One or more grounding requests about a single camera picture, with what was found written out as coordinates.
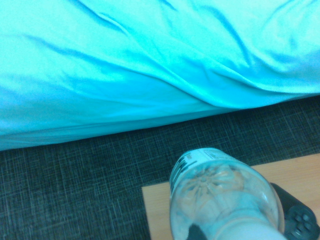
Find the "bottle neck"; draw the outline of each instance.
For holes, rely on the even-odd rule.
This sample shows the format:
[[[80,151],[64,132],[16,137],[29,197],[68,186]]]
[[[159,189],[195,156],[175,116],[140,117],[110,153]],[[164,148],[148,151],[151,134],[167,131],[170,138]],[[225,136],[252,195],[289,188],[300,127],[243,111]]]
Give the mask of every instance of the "bottle neck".
[[[244,220],[228,224],[215,240],[287,240],[277,229],[260,221]]]

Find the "dark gray carpet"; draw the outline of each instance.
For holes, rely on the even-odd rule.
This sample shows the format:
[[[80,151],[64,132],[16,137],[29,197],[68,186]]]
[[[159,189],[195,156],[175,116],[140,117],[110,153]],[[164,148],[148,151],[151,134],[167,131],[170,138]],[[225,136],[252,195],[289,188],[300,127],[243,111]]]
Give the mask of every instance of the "dark gray carpet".
[[[320,96],[0,152],[0,239],[150,239],[141,187],[214,147],[249,164],[320,153]]]

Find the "wooden surface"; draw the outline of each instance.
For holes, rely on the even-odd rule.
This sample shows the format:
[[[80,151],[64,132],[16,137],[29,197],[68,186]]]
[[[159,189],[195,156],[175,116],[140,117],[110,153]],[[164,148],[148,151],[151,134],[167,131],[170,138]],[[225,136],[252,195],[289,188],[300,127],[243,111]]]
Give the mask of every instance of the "wooden surface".
[[[310,207],[320,221],[320,154],[253,166],[269,182],[278,184]],[[142,188],[152,240],[172,240],[168,182]]]

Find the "plastic water bottle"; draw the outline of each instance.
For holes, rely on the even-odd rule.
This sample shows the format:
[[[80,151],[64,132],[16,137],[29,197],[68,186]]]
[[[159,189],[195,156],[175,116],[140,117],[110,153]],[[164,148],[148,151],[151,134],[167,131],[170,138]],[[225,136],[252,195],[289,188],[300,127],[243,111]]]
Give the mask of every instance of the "plastic water bottle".
[[[285,240],[273,187],[218,149],[184,153],[170,175],[170,190],[174,240]]]

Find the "game controller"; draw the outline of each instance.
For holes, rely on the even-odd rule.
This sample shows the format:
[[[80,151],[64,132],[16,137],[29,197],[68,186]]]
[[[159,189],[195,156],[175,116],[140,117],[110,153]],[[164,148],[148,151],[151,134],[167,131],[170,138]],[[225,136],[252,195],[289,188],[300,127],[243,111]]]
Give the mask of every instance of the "game controller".
[[[320,227],[314,212],[277,184],[271,183],[271,185],[282,204],[284,236],[288,240],[317,240]]]

